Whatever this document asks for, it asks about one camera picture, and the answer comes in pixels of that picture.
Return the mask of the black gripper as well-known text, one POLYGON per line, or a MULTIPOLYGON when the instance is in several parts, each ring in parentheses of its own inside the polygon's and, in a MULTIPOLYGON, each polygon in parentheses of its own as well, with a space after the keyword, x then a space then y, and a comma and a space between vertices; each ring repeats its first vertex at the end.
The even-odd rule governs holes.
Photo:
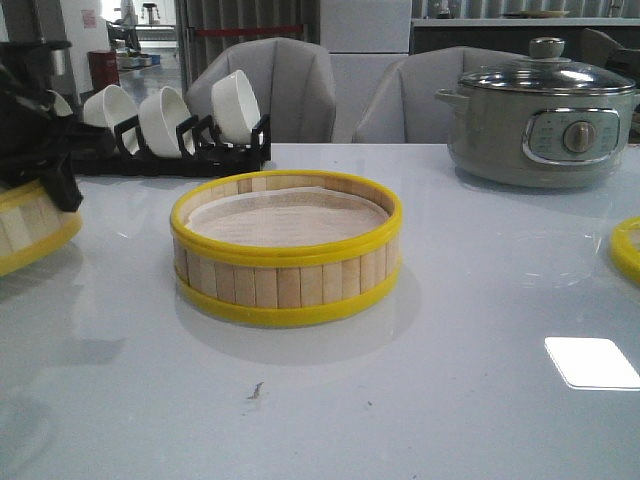
POLYGON ((115 140, 105 127, 58 115, 54 103, 51 91, 32 91, 1 67, 1 189, 37 180, 60 210, 75 212, 83 196, 72 156, 108 154, 115 140))

